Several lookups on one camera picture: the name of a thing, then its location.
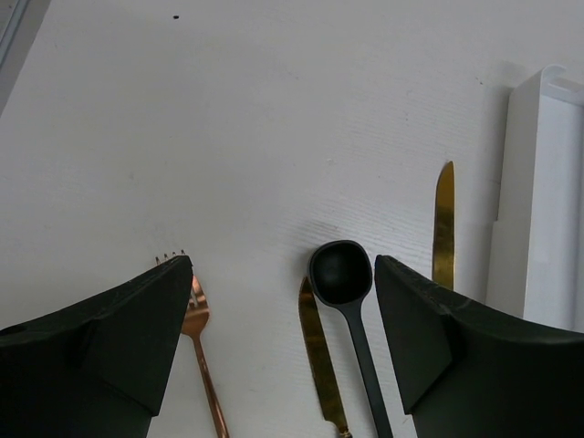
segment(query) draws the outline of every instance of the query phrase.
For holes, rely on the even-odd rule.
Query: gold knife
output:
[[[317,301],[314,299],[312,286],[306,277],[302,280],[300,288],[298,310],[322,416],[326,421],[337,426],[342,438],[352,438],[353,435],[349,432],[343,403],[340,399],[335,370],[332,368],[325,332],[320,323]]]
[[[432,280],[454,289],[454,163],[447,162],[436,185]]]

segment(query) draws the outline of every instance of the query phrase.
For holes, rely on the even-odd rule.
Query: black handle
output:
[[[360,303],[355,303],[354,306],[343,309],[342,313],[349,324],[353,346],[357,352],[357,360],[359,361],[363,383],[365,383],[365,391],[369,398],[369,405],[373,414],[377,436],[379,438],[393,438],[390,419],[387,416],[383,395],[381,394],[380,382],[377,379],[377,372],[375,372],[369,342],[367,341],[367,335],[363,327]]]

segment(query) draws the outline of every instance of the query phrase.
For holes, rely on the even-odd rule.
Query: fork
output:
[[[183,250],[181,251],[181,256],[186,256]],[[165,254],[164,261],[168,259],[168,255]],[[161,259],[156,257],[156,265],[159,265],[160,263]],[[221,406],[219,405],[217,394],[215,393],[213,381],[211,380],[211,374],[209,373],[209,368],[207,367],[207,361],[204,358],[203,345],[201,344],[201,333],[203,332],[204,327],[207,325],[210,316],[211,310],[207,304],[207,298],[204,295],[203,288],[201,287],[197,277],[193,276],[191,298],[189,299],[186,314],[184,315],[181,333],[183,335],[187,335],[193,340],[194,351],[197,355],[199,368],[201,369],[204,389],[207,393],[207,401],[209,401],[209,408],[211,409],[217,436],[219,438],[229,438],[225,417],[223,415],[223,411],[221,410]]]

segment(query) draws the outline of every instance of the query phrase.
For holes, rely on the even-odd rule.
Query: white plastic container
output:
[[[584,331],[584,86],[564,71],[544,68],[511,94],[486,304]]]

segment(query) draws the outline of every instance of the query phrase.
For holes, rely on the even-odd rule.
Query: black spoon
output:
[[[351,240],[330,242],[310,257],[308,276],[317,297],[327,306],[340,311],[347,320],[377,436],[392,438],[390,420],[361,318],[361,304],[369,294],[373,281],[367,253],[361,245]]]

